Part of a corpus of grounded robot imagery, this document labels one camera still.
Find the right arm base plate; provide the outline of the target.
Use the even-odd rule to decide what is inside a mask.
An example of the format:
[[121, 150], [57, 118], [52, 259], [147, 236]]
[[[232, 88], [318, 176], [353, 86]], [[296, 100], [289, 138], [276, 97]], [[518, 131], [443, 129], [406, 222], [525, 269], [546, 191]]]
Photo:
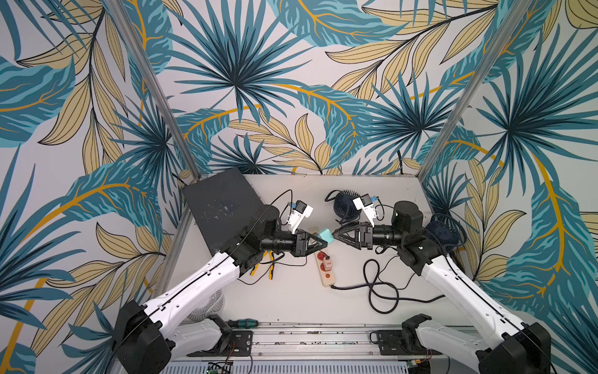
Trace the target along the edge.
[[401, 330], [376, 330], [370, 333], [369, 338], [372, 344], [378, 346], [382, 356], [424, 356], [433, 358], [442, 355], [435, 350], [427, 350], [416, 346], [409, 346], [403, 339]]

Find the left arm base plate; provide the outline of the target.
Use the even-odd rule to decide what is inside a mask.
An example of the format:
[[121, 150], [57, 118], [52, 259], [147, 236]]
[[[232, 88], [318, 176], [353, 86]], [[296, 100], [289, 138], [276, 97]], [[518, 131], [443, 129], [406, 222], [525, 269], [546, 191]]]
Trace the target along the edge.
[[252, 330], [232, 330], [224, 335], [214, 348], [188, 354], [193, 358], [213, 357], [249, 357], [252, 353], [254, 332]]

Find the beige power strip red sockets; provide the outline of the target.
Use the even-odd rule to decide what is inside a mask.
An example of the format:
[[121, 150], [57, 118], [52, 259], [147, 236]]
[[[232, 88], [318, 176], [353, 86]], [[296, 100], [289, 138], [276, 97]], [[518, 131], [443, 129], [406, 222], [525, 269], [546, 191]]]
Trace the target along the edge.
[[322, 285], [327, 288], [333, 287], [336, 283], [336, 277], [333, 271], [333, 261], [331, 256], [326, 252], [319, 251], [315, 254], [315, 258]]

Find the pink plug adapter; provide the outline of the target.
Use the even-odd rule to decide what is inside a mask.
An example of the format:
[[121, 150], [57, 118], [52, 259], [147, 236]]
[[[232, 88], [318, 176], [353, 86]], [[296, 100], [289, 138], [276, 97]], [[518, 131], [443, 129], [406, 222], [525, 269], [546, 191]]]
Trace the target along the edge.
[[330, 257], [324, 257], [322, 260], [321, 269], [324, 272], [330, 272], [333, 269], [333, 262]]

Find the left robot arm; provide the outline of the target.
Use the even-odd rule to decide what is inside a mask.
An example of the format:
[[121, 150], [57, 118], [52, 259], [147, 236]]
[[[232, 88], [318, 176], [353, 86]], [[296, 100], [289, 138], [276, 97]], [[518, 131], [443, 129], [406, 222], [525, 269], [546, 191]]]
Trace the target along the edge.
[[144, 304], [127, 302], [120, 308], [113, 333], [112, 355], [127, 373], [159, 373], [174, 357], [211, 351], [225, 334], [223, 324], [209, 318], [198, 329], [181, 323], [212, 295], [251, 271], [265, 252], [308, 257], [328, 246], [326, 240], [299, 228], [313, 208], [299, 200], [291, 206], [289, 229], [282, 228], [271, 206], [227, 240], [213, 257], [174, 288]]

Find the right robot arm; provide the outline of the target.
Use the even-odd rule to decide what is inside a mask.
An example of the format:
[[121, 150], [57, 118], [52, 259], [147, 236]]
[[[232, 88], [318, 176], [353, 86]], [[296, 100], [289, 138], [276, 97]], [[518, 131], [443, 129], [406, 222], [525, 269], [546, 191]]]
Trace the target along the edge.
[[462, 272], [449, 256], [456, 248], [423, 225], [424, 215], [409, 201], [395, 203], [389, 225], [375, 225], [375, 208], [355, 205], [368, 221], [346, 224], [333, 238], [356, 249], [395, 248], [414, 273], [437, 288], [468, 319], [477, 337], [418, 314], [405, 320], [394, 343], [411, 355], [439, 352], [477, 373], [554, 373], [551, 335], [540, 324], [527, 324], [496, 302]]

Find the teal plug adapter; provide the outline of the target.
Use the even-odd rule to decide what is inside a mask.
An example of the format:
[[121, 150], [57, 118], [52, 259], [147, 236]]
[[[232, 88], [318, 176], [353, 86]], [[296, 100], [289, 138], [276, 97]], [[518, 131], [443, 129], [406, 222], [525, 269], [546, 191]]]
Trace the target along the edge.
[[331, 244], [332, 242], [335, 241], [335, 238], [333, 237], [333, 233], [328, 228], [319, 232], [318, 236], [322, 240], [326, 241], [328, 244]]

